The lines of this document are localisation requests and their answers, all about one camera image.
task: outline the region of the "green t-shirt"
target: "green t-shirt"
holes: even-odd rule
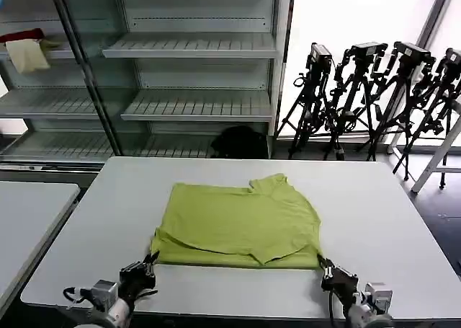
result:
[[[151,251],[159,262],[318,266],[320,219],[283,174],[250,188],[175,184]]]

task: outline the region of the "table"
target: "table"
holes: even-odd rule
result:
[[[175,182],[245,187],[284,173],[321,217],[327,257],[360,285],[394,291],[396,319],[461,318],[461,282],[384,164],[342,161],[111,158],[22,293],[25,303],[67,306],[62,290],[116,281],[141,260]],[[325,319],[321,272],[157,265],[158,294],[136,311]],[[341,306],[334,305],[335,316]]]
[[[0,318],[71,213],[75,184],[0,182]]]

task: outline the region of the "metal frame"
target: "metal frame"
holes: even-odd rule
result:
[[[461,97],[458,97],[458,100],[454,101],[453,109],[461,115]],[[418,193],[423,188],[424,184],[426,184],[431,174],[434,172],[461,173],[461,167],[439,166],[440,161],[449,151],[456,137],[458,137],[460,133],[461,118],[458,118],[453,128],[450,130],[450,132],[448,132],[447,137],[445,137],[445,141],[437,149],[435,154],[432,156],[431,161],[427,164],[426,168],[424,169],[423,173],[416,180],[415,184],[411,188],[411,192]]]
[[[67,38],[69,39],[69,44],[71,45],[75,59],[80,64],[84,72],[84,81],[86,83],[86,87],[88,89],[91,100],[94,103],[94,108],[99,116],[102,127],[110,142],[112,150],[116,156],[122,156],[123,152],[120,147],[120,142],[117,139],[117,135],[115,134],[114,128],[112,126],[112,122],[108,116],[107,111],[105,110],[101,95],[95,84],[90,62],[86,57],[84,49],[82,48],[81,39],[78,32],[76,31],[76,26],[67,7],[68,2],[67,0],[53,0],[53,2],[55,4],[56,10],[58,11]]]

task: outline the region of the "shelf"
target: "shelf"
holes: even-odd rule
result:
[[[111,99],[106,108],[109,115],[114,115],[121,105]],[[99,119],[85,88],[11,90],[0,98],[0,118]]]
[[[27,132],[0,154],[0,160],[104,163],[112,155],[112,148],[104,133]]]
[[[45,51],[45,57],[48,59],[73,59],[75,56],[73,55],[71,45],[67,41],[65,36],[56,35],[47,37],[48,40],[60,43],[61,45],[57,48],[53,48],[52,50]],[[0,45],[0,60],[9,59],[8,51],[6,50],[5,45]]]
[[[216,136],[156,134],[149,137],[143,149],[133,156],[210,158],[211,142]]]
[[[47,35],[47,40],[60,43],[58,47],[45,50],[45,57],[48,59],[74,59],[75,55],[72,52],[71,45],[65,35]],[[89,58],[101,56],[101,47],[106,39],[103,35],[83,35],[84,47],[86,55]],[[0,45],[0,60],[8,60],[9,54],[5,44]]]
[[[106,58],[276,58],[269,33],[131,32],[102,51]]]
[[[270,122],[263,90],[145,89],[121,115],[123,120]]]

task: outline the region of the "tripod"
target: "tripod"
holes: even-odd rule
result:
[[[376,74],[381,58],[384,56],[384,52],[388,47],[385,43],[364,43],[361,45],[354,45],[351,49],[344,52],[342,62],[338,65],[335,72],[334,80],[337,83],[335,89],[331,91],[333,97],[331,103],[325,102],[325,115],[326,115],[326,129],[330,130],[330,141],[327,145],[323,160],[327,160],[331,150],[334,149],[337,160],[344,160],[344,150],[339,143],[339,137],[349,132],[354,128],[359,117],[356,112],[352,112],[352,103],[354,102],[355,95],[362,85],[364,88],[363,102],[365,104],[364,110],[367,111],[367,121],[365,124],[368,127],[368,133],[370,137],[373,135],[372,115],[371,115],[371,90],[373,81],[368,82],[368,78],[365,74],[368,73],[368,68],[373,63],[372,76]],[[344,67],[350,62],[350,58],[354,57],[355,71],[351,74],[346,83],[343,82],[342,74]],[[351,85],[349,94],[346,102],[342,108],[338,108],[340,96],[347,90],[347,87]]]
[[[437,67],[436,73],[438,74],[438,77],[442,75],[442,71],[442,79],[440,81],[437,79],[436,83],[431,87],[431,89],[428,90],[428,98],[432,95],[436,88],[439,88],[439,90],[437,91],[434,100],[429,105],[429,108],[425,112],[423,120],[413,134],[410,143],[408,143],[408,145],[403,149],[402,157],[394,167],[394,174],[397,172],[404,158],[406,161],[408,161],[408,155],[411,152],[411,148],[413,147],[416,140],[421,136],[421,133],[432,130],[434,131],[434,134],[438,135],[443,131],[442,120],[445,118],[447,118],[447,133],[450,130],[452,104],[461,92],[461,81],[458,82],[456,88],[453,84],[453,81],[459,79],[461,76],[461,52],[453,50],[452,48],[448,48],[447,52],[445,53],[445,57],[443,57],[439,66]],[[440,113],[437,115],[436,119],[434,119],[432,117],[432,113],[440,104],[444,104],[444,106]],[[444,166],[447,164],[446,154],[444,155],[442,163]],[[406,173],[405,180],[408,180],[408,173]],[[443,189],[444,187],[445,173],[442,173],[442,177],[440,179],[440,188]]]
[[[425,74],[430,74],[431,67],[435,62],[435,59],[431,57],[429,51],[416,47],[411,43],[395,42],[390,60],[395,62],[395,59],[399,53],[401,54],[401,57],[399,59],[397,74],[392,77],[389,82],[379,91],[379,95],[381,95],[386,89],[395,83],[395,88],[390,97],[389,103],[386,106],[384,113],[382,114],[381,121],[377,126],[373,137],[371,137],[358,149],[363,149],[367,144],[370,144],[367,161],[369,161],[372,157],[375,159],[377,145],[381,136],[385,134],[385,131],[388,128],[398,125],[398,121],[402,121],[404,124],[403,129],[406,133],[406,145],[408,145],[411,127],[410,114],[412,107],[415,105],[410,95],[411,76],[416,67],[422,63],[426,63],[427,65]],[[400,97],[403,93],[406,93],[406,108],[404,109],[403,113],[399,114],[397,118],[392,118],[392,116],[396,114],[397,109],[399,108],[401,101]],[[408,172],[408,161],[406,162],[406,171]]]
[[[328,81],[331,69],[330,52],[323,45],[313,43],[311,45],[306,68],[308,70],[307,74],[305,76],[300,74],[293,83],[295,87],[303,87],[303,89],[290,108],[287,116],[282,119],[282,124],[275,134],[275,138],[277,138],[286,124],[296,131],[290,149],[288,150],[288,159],[291,159],[297,151],[302,150],[310,136],[317,132],[323,124],[321,105],[322,98],[325,96],[326,82]],[[297,127],[295,127],[290,122],[290,117],[298,105],[303,108],[303,111],[301,112]]]

